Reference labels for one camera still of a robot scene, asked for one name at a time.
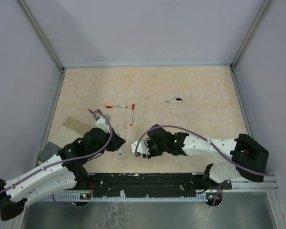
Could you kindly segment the red capped white pen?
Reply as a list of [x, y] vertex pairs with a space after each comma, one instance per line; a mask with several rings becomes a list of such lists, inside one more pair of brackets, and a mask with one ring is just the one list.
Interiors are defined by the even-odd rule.
[[130, 126], [133, 125], [134, 110], [135, 110], [135, 104], [132, 104], [132, 112], [131, 112]]

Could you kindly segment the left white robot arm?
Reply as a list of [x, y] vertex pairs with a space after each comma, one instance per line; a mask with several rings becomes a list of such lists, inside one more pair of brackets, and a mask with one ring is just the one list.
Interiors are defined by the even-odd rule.
[[125, 142], [114, 130], [107, 133], [92, 128], [29, 172], [9, 181], [0, 179], [0, 219], [13, 219], [34, 202], [57, 192], [87, 188], [90, 178], [84, 165], [105, 151], [119, 150]]

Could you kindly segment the blue end white pen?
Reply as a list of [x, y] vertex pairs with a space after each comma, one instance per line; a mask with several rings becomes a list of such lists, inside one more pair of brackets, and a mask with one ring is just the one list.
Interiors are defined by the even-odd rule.
[[[119, 125], [118, 125], [118, 124], [117, 124], [116, 133], [117, 133], [117, 135], [120, 137], [120, 129], [119, 129]], [[122, 147], [122, 146], [120, 146], [120, 147], [119, 147], [119, 150], [118, 150], [119, 155], [122, 155], [121, 147]]]

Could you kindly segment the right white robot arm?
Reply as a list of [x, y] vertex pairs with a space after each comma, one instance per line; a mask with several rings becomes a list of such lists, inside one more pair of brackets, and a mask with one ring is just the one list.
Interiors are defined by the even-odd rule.
[[210, 163], [203, 182], [213, 189], [224, 181], [243, 177], [260, 183], [270, 174], [266, 172], [269, 152], [247, 134], [239, 134], [232, 139], [203, 137], [191, 130], [172, 126], [178, 132], [167, 131], [168, 125], [154, 125], [132, 144], [135, 154], [146, 158], [161, 156], [164, 152], [173, 156], [206, 156], [223, 159], [219, 164]]

